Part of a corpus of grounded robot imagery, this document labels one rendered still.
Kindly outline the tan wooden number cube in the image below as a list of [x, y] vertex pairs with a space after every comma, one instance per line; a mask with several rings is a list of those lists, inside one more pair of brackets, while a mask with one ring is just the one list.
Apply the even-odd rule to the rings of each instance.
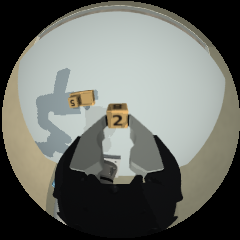
[[68, 103], [70, 108], [79, 107], [82, 104], [81, 95], [72, 95], [68, 98]]
[[108, 128], [128, 127], [128, 107], [126, 103], [109, 104], [107, 111]]

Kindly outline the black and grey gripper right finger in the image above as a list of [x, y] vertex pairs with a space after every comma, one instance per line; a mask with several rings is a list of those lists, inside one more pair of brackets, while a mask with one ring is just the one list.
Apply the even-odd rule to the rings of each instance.
[[130, 139], [134, 146], [130, 150], [129, 168], [135, 175], [143, 175], [146, 183], [167, 187], [176, 198], [183, 200], [179, 165], [165, 144], [131, 114], [128, 114]]

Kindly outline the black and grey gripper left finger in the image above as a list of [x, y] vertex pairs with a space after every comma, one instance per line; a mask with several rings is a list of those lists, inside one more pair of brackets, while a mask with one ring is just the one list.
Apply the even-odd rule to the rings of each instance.
[[58, 199], [58, 194], [65, 185], [87, 181], [89, 174], [94, 174], [100, 181], [100, 171], [104, 168], [102, 141], [107, 126], [107, 115], [104, 115], [78, 136], [64, 152], [55, 171], [54, 198]]

